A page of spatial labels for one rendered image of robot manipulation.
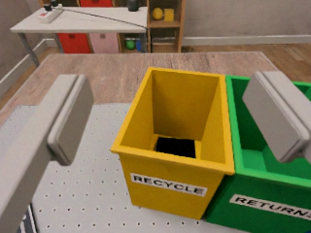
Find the black well plate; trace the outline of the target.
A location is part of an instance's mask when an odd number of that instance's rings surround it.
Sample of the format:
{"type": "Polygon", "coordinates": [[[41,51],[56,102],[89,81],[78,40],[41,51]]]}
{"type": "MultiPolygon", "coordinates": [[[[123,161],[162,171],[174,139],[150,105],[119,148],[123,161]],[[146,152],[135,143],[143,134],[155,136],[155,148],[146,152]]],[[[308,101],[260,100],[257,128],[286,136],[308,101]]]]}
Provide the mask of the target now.
{"type": "Polygon", "coordinates": [[[195,159],[194,140],[158,137],[156,152],[195,159]]]}

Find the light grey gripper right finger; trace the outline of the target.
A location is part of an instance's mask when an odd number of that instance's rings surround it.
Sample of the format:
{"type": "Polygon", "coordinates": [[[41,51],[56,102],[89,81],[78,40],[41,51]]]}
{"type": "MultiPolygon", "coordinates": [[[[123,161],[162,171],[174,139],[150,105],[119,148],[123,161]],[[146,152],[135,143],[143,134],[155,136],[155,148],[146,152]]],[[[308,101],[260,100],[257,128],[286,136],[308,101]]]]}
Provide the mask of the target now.
{"type": "Polygon", "coordinates": [[[311,164],[311,102],[282,72],[255,72],[243,101],[280,163],[311,164]]]}

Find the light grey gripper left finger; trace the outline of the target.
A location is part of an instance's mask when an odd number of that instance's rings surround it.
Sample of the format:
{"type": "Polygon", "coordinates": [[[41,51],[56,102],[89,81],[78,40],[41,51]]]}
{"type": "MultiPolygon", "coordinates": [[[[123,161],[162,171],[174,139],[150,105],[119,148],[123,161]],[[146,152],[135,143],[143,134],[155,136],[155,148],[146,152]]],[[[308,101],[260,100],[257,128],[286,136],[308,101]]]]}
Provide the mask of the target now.
{"type": "Polygon", "coordinates": [[[17,233],[50,161],[72,165],[93,104],[85,74],[57,77],[0,162],[0,233],[17,233]]]}

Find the yellow recycle bin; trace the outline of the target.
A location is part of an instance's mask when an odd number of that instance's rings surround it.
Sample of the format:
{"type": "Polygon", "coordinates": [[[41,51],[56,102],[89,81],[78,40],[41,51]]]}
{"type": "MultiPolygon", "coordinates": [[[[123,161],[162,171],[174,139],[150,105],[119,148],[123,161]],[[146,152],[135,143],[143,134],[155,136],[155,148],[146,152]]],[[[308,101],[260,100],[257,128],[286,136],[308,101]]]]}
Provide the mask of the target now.
{"type": "Polygon", "coordinates": [[[111,153],[132,205],[200,220],[234,174],[225,75],[149,67],[111,153]],[[195,159],[156,152],[158,137],[194,140],[195,159]]]}

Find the grey flat base plate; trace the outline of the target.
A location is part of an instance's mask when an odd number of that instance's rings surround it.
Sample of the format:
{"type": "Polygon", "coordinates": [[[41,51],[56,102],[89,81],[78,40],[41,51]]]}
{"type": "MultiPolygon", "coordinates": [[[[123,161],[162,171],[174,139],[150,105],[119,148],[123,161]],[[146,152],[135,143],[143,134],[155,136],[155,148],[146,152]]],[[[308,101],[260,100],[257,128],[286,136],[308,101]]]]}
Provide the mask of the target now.
{"type": "MultiPolygon", "coordinates": [[[[38,233],[250,233],[134,206],[111,148],[132,103],[93,104],[75,161],[50,161],[32,198],[38,233]]],[[[17,105],[0,126],[0,162],[40,104],[17,105]]]]}

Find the green bin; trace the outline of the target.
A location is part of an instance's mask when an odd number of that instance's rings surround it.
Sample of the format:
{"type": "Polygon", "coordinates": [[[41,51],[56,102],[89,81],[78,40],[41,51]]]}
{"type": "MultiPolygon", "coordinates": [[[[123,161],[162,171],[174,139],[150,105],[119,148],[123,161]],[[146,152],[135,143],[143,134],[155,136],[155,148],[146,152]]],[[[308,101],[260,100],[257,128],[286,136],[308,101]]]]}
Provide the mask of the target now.
{"type": "Polygon", "coordinates": [[[311,164],[276,160],[242,100],[249,81],[225,75],[234,174],[222,178],[207,222],[250,233],[305,233],[311,230],[311,164]]]}

